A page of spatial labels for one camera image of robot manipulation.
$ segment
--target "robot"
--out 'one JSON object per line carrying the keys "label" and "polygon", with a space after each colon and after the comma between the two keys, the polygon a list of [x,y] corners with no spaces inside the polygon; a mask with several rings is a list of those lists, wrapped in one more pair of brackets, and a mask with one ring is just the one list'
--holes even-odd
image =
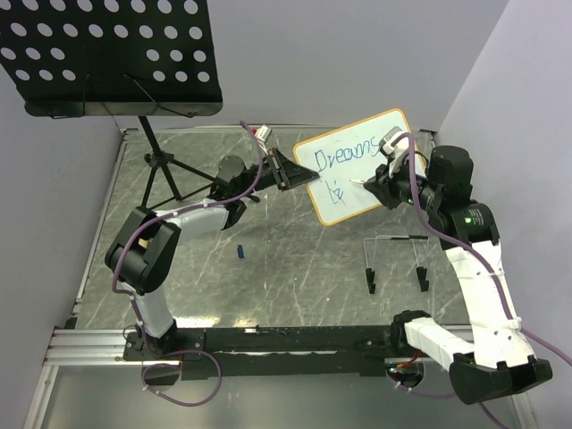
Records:
{"label": "robot", "polygon": [[[415,172],[412,161],[415,145],[410,133],[394,128],[379,147],[387,163],[379,165],[374,177],[363,187],[390,210],[405,202],[428,214],[425,227],[440,238],[442,249],[455,269],[467,304],[474,342],[463,341],[448,332],[424,311],[409,310],[393,317],[387,341],[381,339],[380,334],[378,341],[351,341],[348,347],[365,354],[367,348],[379,346],[385,356],[388,349],[393,356],[411,356],[414,351],[420,351],[449,372],[454,391],[466,404],[520,393],[550,380],[550,363],[536,357],[520,331],[521,319],[509,295],[501,263],[500,237],[492,212],[488,206],[471,199],[473,161],[468,152],[460,147],[436,147],[425,177]],[[317,172],[293,163],[275,148],[265,149],[265,153],[256,190],[272,186],[288,190],[319,177]],[[253,182],[256,171],[256,165],[247,168],[237,156],[225,157],[210,194],[202,201],[204,207],[184,214],[175,213],[168,220],[154,223],[127,251],[120,281],[139,308],[138,336],[146,335],[148,346],[157,355],[173,353],[181,346],[177,340],[177,324],[162,286],[177,244],[236,224],[246,210],[242,201],[223,206],[207,205],[241,195]],[[144,223],[166,213],[169,212],[153,212],[145,207],[134,209],[107,251],[105,264],[115,271],[133,233]],[[328,335],[332,335],[332,328],[312,329],[316,332],[328,329]],[[246,332],[267,334],[271,330],[257,327]],[[324,350],[321,347],[316,344],[317,350]],[[302,358],[310,359],[311,354],[296,356],[297,362]]]}

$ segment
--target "gray table surface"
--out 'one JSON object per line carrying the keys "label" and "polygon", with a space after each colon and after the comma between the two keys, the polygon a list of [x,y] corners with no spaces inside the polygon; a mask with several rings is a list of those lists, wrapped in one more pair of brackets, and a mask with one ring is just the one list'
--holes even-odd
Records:
{"label": "gray table surface", "polygon": [[[294,145],[325,130],[277,130],[269,146],[293,159]],[[429,138],[417,144],[430,151]],[[167,152],[183,163],[215,175],[227,154],[256,161],[245,132],[159,132]],[[149,145],[142,132],[130,131],[105,222],[83,297],[76,327],[117,329],[133,324],[135,316],[124,296],[111,292],[111,271],[104,255],[130,211],[140,204],[149,167],[143,155]],[[206,181],[172,167],[181,193]],[[202,199],[191,198],[185,204]],[[204,234],[177,248],[165,281],[169,307],[178,325],[191,326],[312,326],[388,324],[405,309],[423,309],[442,324],[467,324],[468,316],[458,281],[439,242],[431,238],[427,252],[418,246],[421,263],[429,269],[430,290],[422,293],[409,241],[378,241],[373,268],[377,292],[367,292],[363,239],[379,234],[425,233],[410,206],[389,211],[382,207],[332,227],[318,222],[306,187],[258,192],[259,204],[245,200],[248,210],[226,231]],[[150,204],[170,196],[161,173]],[[245,258],[237,257],[237,246]],[[373,244],[368,248],[370,261]]]}

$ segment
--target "music stand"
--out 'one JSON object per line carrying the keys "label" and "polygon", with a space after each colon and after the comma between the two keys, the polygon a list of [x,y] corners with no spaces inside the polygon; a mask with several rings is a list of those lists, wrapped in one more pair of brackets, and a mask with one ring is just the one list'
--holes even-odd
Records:
{"label": "music stand", "polygon": [[215,180],[165,153],[147,119],[223,108],[206,0],[0,0],[0,63],[33,116],[138,116],[152,149],[142,206],[158,169],[172,197],[154,208],[208,187],[182,196],[169,164]]}

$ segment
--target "round hole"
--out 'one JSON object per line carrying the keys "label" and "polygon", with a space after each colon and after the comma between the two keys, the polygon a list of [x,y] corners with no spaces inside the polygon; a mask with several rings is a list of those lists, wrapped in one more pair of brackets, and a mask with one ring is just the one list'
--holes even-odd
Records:
{"label": "round hole", "polygon": [[118,38],[126,38],[129,35],[129,31],[122,25],[116,25],[114,31]]}
{"label": "round hole", "polygon": [[16,54],[14,53],[14,51],[12,49],[8,49],[7,47],[3,47],[2,49],[0,49],[0,54],[2,54],[2,56],[6,60],[15,60],[16,59]]}
{"label": "round hole", "polygon": [[62,71],[62,75],[67,80],[75,80],[75,73],[71,70]]}
{"label": "round hole", "polygon": [[195,40],[199,40],[200,38],[203,37],[203,30],[201,30],[199,27],[191,27],[189,30],[189,34]]}
{"label": "round hole", "polygon": [[64,24],[63,25],[63,32],[70,36],[71,38],[75,38],[78,36],[78,29],[73,27],[71,24]]}
{"label": "round hole", "polygon": [[177,71],[175,73],[175,78],[179,81],[179,82],[186,82],[188,77],[187,77],[187,73],[185,73],[184,71]]}
{"label": "round hole", "polygon": [[173,61],[182,61],[182,52],[181,52],[181,51],[178,51],[178,50],[176,50],[176,49],[173,49],[173,50],[171,51],[171,59],[172,59]]}
{"label": "round hole", "polygon": [[200,71],[197,77],[201,82],[208,82],[211,79],[211,77],[208,75],[206,71]]}
{"label": "round hole", "polygon": [[206,59],[206,54],[203,51],[195,51],[193,58],[195,58],[195,61],[202,63]]}
{"label": "round hole", "polygon": [[50,4],[56,11],[65,11],[65,3],[63,0],[50,0]]}
{"label": "round hole", "polygon": [[47,26],[44,23],[38,24],[38,31],[39,34],[41,34],[42,36],[46,36],[47,38],[51,37],[54,34],[52,29],[50,29],[49,26]]}
{"label": "round hole", "polygon": [[26,55],[29,56],[32,60],[39,60],[42,55],[39,54],[37,49],[33,47],[26,48]]}
{"label": "round hole", "polygon": [[164,28],[164,34],[168,37],[168,38],[177,38],[177,36],[179,35],[179,33],[177,32],[177,29],[174,28],[171,25],[167,25]]}
{"label": "round hole", "polygon": [[162,71],[154,71],[153,79],[155,79],[157,82],[162,82],[164,80],[164,73]]}
{"label": "round hole", "polygon": [[147,51],[147,58],[151,61],[159,61],[159,53],[155,49]]}
{"label": "round hole", "polygon": [[171,4],[169,3],[169,0],[159,0],[159,3],[157,3],[157,7],[162,13],[171,13],[172,7]]}
{"label": "round hole", "polygon": [[36,0],[22,0],[24,6],[26,6],[31,11],[36,11],[38,9],[38,2]]}
{"label": "round hole", "polygon": [[24,29],[24,27],[22,25],[20,25],[18,22],[14,22],[10,28],[12,29],[12,31],[14,32],[14,34],[16,36],[20,36],[20,37],[24,37],[28,34],[28,31],[26,31],[26,29]]}
{"label": "round hole", "polygon": [[52,80],[54,78],[54,76],[52,76],[52,73],[50,73],[48,70],[40,70],[39,77],[42,78],[43,80]]}
{"label": "round hole", "polygon": [[193,0],[187,0],[185,2],[185,11],[191,15],[194,15],[198,12],[198,5]]}
{"label": "round hole", "polygon": [[56,60],[62,60],[65,58],[65,54],[63,53],[62,49],[59,49],[57,47],[53,47],[50,50],[50,54],[52,54],[53,58],[55,58]]}
{"label": "round hole", "polygon": [[149,27],[148,25],[142,25],[141,27],[139,27],[139,33],[144,38],[152,38],[153,37],[153,30],[151,30],[151,27]]}
{"label": "round hole", "polygon": [[78,6],[83,12],[91,12],[93,10],[93,4],[89,0],[78,0]]}
{"label": "round hole", "polygon": [[119,4],[115,0],[105,0],[105,8],[109,12],[116,13],[119,11]]}
{"label": "round hole", "polygon": [[94,38],[101,38],[104,35],[104,31],[97,24],[91,24],[89,26],[89,32]]}
{"label": "round hole", "polygon": [[143,13],[145,4],[141,0],[131,0],[131,8],[137,13]]}
{"label": "round hole", "polygon": [[29,80],[29,74],[26,73],[24,70],[17,70],[16,76],[18,77],[18,79],[21,80]]}

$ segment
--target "robotic arm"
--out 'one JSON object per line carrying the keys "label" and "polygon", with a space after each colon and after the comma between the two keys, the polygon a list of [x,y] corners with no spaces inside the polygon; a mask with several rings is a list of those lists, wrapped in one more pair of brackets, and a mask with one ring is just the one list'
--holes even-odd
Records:
{"label": "robotic arm", "polygon": [[[391,130],[380,144],[387,164],[363,185],[390,210],[401,202],[413,204],[410,144],[407,133],[397,127]],[[457,274],[474,344],[446,331],[421,310],[396,315],[391,325],[393,347],[419,349],[437,361],[449,371],[454,391],[466,404],[527,391],[552,378],[550,363],[536,357],[520,332],[521,319],[504,276],[492,212],[470,198],[472,172],[473,161],[465,149],[436,147],[427,177],[416,175],[416,187],[421,209],[427,212],[429,225],[441,233],[442,249]]]}
{"label": "robotic arm", "polygon": [[[266,156],[255,190],[276,185],[284,191],[319,177],[317,172],[290,161],[278,149],[266,149],[260,131],[265,138],[269,135],[266,127],[257,133]],[[121,286],[137,301],[149,346],[157,352],[164,354],[176,347],[177,324],[167,306],[162,285],[177,245],[203,233],[225,230],[236,224],[247,209],[241,200],[223,206],[207,204],[242,194],[254,181],[257,168],[258,165],[247,168],[238,156],[226,156],[219,164],[209,195],[201,201],[205,208],[177,214],[176,209],[154,212],[143,206],[137,207],[107,250],[105,264],[114,271],[127,241],[139,226],[154,217],[174,213],[174,217],[154,223],[143,231],[139,241],[129,249],[120,273]]]}

